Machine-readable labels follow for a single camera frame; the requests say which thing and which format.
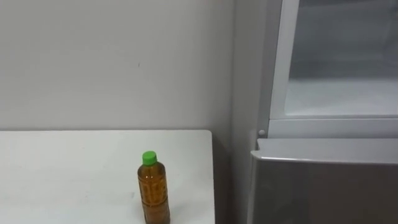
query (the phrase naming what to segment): refrigerator door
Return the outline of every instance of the refrigerator door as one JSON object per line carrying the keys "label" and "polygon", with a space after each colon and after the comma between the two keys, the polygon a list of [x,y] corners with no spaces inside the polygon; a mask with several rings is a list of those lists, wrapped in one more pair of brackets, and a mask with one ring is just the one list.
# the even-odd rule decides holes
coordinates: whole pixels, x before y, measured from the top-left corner
{"label": "refrigerator door", "polygon": [[398,139],[258,139],[248,224],[398,223]]}

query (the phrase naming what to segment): bottle label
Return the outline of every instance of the bottle label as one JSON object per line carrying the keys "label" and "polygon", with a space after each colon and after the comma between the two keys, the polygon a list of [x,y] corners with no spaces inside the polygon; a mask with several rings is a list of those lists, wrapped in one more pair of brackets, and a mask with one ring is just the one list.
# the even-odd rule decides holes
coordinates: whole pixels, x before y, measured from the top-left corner
{"label": "bottle label", "polygon": [[160,180],[143,180],[139,177],[139,188],[141,191],[141,200],[148,206],[156,206],[167,200],[166,178]]}

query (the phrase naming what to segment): white table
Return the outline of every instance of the white table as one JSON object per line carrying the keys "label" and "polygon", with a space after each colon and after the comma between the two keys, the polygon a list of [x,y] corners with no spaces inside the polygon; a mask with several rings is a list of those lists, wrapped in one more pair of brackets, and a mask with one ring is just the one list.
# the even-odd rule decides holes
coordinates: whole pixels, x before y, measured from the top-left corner
{"label": "white table", "polygon": [[0,132],[0,223],[144,223],[148,150],[166,166],[172,224],[214,224],[209,131]]}

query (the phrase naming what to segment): white wall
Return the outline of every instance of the white wall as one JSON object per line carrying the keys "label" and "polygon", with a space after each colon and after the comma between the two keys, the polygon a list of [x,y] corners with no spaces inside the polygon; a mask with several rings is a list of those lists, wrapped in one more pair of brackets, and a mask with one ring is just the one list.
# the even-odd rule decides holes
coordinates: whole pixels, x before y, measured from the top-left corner
{"label": "white wall", "polygon": [[208,128],[227,144],[233,0],[1,0],[0,129]]}

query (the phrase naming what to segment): gray wall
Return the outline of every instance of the gray wall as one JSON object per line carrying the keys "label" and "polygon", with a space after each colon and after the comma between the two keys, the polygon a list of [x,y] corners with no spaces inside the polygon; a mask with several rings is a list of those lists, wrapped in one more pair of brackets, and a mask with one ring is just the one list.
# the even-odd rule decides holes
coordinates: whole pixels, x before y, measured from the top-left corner
{"label": "gray wall", "polygon": [[282,0],[236,0],[231,157],[237,224],[248,220],[250,151],[267,136],[257,132],[268,130],[281,6]]}
{"label": "gray wall", "polygon": [[0,129],[229,141],[232,0],[0,1]]}

